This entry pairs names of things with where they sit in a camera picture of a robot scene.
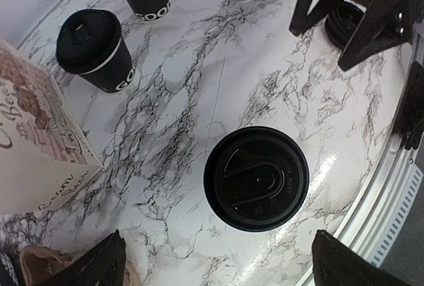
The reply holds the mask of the white paper takeout bag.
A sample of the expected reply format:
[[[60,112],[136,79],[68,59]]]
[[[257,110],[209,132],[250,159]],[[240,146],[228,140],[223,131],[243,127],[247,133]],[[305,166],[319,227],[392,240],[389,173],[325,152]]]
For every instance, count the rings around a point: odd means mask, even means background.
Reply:
[[[56,81],[1,41],[1,214],[59,209],[101,169]]]

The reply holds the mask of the stack of black cup lids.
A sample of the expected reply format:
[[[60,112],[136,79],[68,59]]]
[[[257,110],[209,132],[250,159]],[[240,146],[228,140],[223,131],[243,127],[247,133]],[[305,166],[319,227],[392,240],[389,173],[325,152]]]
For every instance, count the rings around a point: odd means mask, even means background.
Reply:
[[[328,14],[325,21],[325,32],[329,40],[343,50],[363,16],[364,12],[356,5],[344,1]]]

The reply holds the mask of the black plastic cup lid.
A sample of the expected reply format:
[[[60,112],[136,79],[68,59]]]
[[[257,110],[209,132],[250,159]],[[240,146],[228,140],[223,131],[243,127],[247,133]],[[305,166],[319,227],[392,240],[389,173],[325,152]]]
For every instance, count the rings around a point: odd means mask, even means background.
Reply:
[[[246,232],[264,232],[295,216],[309,189],[309,168],[298,144],[267,126],[238,129],[211,151],[203,187],[214,213]]]
[[[110,11],[84,9],[66,19],[56,41],[56,59],[72,74],[100,66],[121,39],[121,25]]]

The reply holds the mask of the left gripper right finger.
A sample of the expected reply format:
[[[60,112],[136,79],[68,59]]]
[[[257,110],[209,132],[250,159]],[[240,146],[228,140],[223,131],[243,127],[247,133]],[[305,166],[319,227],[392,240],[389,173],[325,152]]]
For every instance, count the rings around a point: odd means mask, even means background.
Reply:
[[[325,230],[312,243],[313,278],[316,285],[408,286],[397,277],[362,259]]]

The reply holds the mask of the single black paper coffee cup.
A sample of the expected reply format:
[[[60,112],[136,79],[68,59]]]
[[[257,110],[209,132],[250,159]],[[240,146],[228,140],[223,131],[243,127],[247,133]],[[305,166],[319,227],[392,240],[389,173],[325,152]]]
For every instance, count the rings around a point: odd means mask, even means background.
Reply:
[[[134,73],[131,54],[121,38],[103,63],[79,76],[106,93],[117,93],[129,85]]]

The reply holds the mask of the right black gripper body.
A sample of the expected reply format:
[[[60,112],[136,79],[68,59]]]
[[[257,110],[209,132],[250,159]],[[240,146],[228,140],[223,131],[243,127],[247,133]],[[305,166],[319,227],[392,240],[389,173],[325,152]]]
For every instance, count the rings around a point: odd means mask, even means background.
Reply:
[[[374,0],[378,34],[391,44],[409,42],[423,20],[423,0]]]

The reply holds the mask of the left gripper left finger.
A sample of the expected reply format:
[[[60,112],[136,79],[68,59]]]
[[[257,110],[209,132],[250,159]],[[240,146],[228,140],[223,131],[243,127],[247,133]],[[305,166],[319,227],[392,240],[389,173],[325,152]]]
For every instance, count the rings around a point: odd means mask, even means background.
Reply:
[[[116,230],[39,285],[122,285],[126,260],[126,243]]]

